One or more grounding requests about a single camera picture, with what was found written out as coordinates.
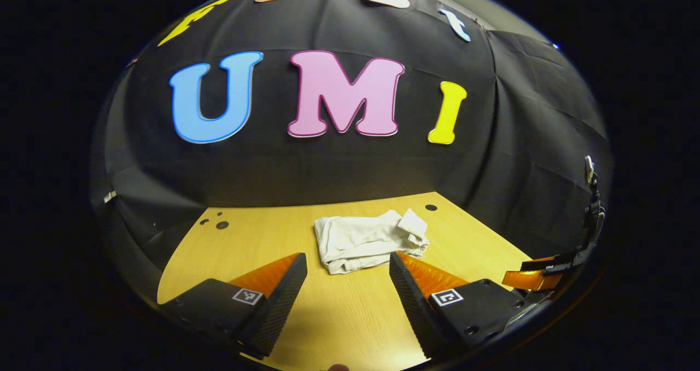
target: white towel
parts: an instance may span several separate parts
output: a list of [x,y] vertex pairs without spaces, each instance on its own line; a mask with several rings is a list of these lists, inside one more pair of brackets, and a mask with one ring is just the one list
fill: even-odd
[[428,224],[411,209],[403,217],[393,210],[378,217],[322,217],[313,228],[320,260],[331,274],[388,264],[394,251],[420,259],[430,244]]

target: letter i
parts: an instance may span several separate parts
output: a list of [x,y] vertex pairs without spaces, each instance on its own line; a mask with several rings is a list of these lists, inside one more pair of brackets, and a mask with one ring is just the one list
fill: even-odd
[[454,82],[443,81],[440,83],[442,91],[442,107],[437,117],[435,129],[428,133],[428,141],[435,144],[452,144],[454,141],[454,125],[457,122],[457,114],[462,100],[467,97],[467,91]]

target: wooden table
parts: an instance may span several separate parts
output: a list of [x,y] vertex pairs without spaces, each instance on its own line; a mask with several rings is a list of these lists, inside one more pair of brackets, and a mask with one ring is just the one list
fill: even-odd
[[[436,211],[425,206],[433,204]],[[387,371],[420,364],[418,341],[389,278],[388,266],[330,275],[320,262],[313,221],[376,217],[410,208],[427,224],[423,261],[465,279],[500,283],[530,259],[467,212],[431,192],[341,204],[296,207],[210,207],[173,253],[158,287],[159,304],[204,279],[230,281],[295,252],[307,255],[308,276],[275,348],[262,363],[313,371],[342,363],[352,371]],[[217,229],[217,223],[229,226]]]

